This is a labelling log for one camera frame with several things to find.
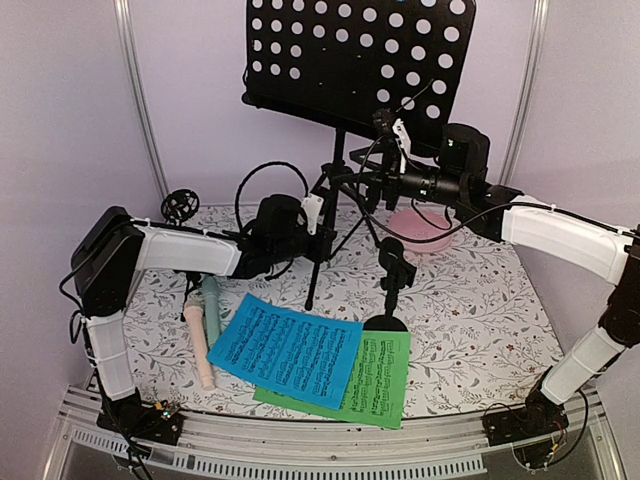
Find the black round base mic stand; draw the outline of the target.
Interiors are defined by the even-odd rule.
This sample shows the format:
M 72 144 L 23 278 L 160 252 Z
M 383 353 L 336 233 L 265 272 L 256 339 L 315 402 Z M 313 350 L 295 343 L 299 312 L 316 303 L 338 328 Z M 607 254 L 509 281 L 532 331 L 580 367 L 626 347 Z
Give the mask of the black round base mic stand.
M 381 288 L 386 292 L 385 311 L 368 319 L 363 326 L 365 331 L 407 332 L 406 325 L 394 316 L 400 290 L 411 287 L 414 283 L 417 268 L 404 257 L 402 242 L 393 237 L 386 237 L 379 247 L 379 263 L 386 271 L 381 279 Z

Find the blue paper sheet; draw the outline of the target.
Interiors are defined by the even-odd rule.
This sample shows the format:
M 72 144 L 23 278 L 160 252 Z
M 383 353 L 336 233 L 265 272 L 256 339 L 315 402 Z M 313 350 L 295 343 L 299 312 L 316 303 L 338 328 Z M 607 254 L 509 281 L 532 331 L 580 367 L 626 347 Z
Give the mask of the blue paper sheet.
M 273 306 L 246 295 L 207 359 L 257 387 L 340 408 L 363 325 Z

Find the black music stand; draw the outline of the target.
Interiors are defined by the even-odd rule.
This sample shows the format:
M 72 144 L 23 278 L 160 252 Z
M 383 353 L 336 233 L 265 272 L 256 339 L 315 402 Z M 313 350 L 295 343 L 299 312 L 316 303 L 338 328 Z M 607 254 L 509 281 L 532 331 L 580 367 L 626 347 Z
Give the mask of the black music stand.
M 381 109 L 434 157 L 475 17 L 473 1 L 249 1 L 242 100 L 334 128 L 325 181 L 346 170 L 346 134 L 379 137 Z

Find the mint green toy microphone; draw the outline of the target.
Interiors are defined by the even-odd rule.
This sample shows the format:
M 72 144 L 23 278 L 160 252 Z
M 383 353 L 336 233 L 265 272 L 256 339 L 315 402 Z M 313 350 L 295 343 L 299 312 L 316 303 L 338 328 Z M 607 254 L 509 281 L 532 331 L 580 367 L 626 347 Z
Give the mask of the mint green toy microphone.
M 215 277 L 206 275 L 201 284 L 201 296 L 204 305 L 206 338 L 212 348 L 221 335 L 220 288 Z

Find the beige toy microphone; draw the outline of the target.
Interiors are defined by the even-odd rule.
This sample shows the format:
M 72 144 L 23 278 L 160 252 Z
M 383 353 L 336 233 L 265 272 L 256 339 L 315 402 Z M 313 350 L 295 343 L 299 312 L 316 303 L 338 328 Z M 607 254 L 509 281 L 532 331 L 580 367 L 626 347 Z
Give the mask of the beige toy microphone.
M 183 316 L 189 329 L 201 386 L 205 391 L 212 391 L 215 388 L 215 379 L 211 364 L 207 360 L 209 349 L 203 327 L 203 307 L 196 300 L 188 300 L 183 308 Z

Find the black shock mount tripod stand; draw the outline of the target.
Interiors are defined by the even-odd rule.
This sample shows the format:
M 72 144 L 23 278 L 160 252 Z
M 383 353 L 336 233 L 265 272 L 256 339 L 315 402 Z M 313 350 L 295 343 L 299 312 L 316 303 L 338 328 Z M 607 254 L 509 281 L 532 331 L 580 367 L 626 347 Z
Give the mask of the black shock mount tripod stand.
M 200 198 L 191 189 L 178 189 L 169 193 L 162 201 L 160 211 L 167 225 L 181 227 L 192 219 L 200 208 Z M 189 300 L 192 293 L 198 290 L 203 283 L 204 273 L 186 272 L 186 290 L 183 305 Z

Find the green paper sheet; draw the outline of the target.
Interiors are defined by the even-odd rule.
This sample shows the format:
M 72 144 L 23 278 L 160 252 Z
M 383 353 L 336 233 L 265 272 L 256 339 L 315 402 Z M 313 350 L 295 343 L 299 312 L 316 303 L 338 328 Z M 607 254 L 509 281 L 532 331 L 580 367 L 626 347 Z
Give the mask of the green paper sheet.
M 398 430 L 404 411 L 410 344 L 408 332 L 365 331 L 338 410 L 263 388 L 255 390 L 254 400 L 333 420 Z

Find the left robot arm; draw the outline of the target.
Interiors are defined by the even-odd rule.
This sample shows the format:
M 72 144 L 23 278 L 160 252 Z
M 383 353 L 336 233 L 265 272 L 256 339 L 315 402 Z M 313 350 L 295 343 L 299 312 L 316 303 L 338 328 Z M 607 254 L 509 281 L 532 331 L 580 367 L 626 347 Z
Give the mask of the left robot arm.
M 182 272 L 194 285 L 204 275 L 231 279 L 271 278 L 279 263 L 307 258 L 320 266 L 330 257 L 335 239 L 333 220 L 317 219 L 334 203 L 333 188 L 325 188 L 331 165 L 322 168 L 314 186 L 297 200 L 284 194 L 264 198 L 256 217 L 235 232 L 215 233 L 185 226 L 197 208 L 193 191 L 166 197 L 164 223 L 136 219 L 112 206 L 85 236 L 64 277 L 76 288 L 77 309 L 69 324 L 72 341 L 82 339 L 97 371 L 103 412 L 98 423 L 135 436 L 182 418 L 143 405 L 126 351 L 123 321 L 139 278 L 148 270 Z

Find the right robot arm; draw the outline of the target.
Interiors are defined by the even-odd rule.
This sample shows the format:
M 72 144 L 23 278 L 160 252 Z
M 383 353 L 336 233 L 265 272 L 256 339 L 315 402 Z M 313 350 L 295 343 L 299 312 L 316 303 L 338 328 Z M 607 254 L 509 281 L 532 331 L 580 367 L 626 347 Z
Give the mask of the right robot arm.
M 611 226 L 545 204 L 486 180 L 489 138 L 463 124 L 447 124 L 434 166 L 409 160 L 402 122 L 382 123 L 368 148 L 354 150 L 356 197 L 366 211 L 401 197 L 455 210 L 460 227 L 495 242 L 528 247 L 588 270 L 613 285 L 595 327 L 536 382 L 517 415 L 527 436 L 560 425 L 564 403 L 587 381 L 639 343 L 639 231 Z

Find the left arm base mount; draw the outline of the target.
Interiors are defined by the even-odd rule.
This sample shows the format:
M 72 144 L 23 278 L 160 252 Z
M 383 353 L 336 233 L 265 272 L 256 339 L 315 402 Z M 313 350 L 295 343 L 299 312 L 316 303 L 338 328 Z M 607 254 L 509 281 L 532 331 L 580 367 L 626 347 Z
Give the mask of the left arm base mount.
M 137 401 L 107 402 L 98 416 L 97 426 L 125 434 L 129 439 L 177 446 L 184 420 L 181 412 L 168 414 Z

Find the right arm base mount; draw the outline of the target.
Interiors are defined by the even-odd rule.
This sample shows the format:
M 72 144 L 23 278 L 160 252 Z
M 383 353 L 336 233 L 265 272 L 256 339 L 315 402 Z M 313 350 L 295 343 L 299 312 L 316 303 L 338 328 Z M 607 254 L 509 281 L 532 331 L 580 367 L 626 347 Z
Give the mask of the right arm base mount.
M 483 413 L 482 425 L 490 446 L 509 444 L 520 466 L 540 470 L 555 460 L 569 421 L 563 409 L 546 414 L 538 408 L 496 403 Z

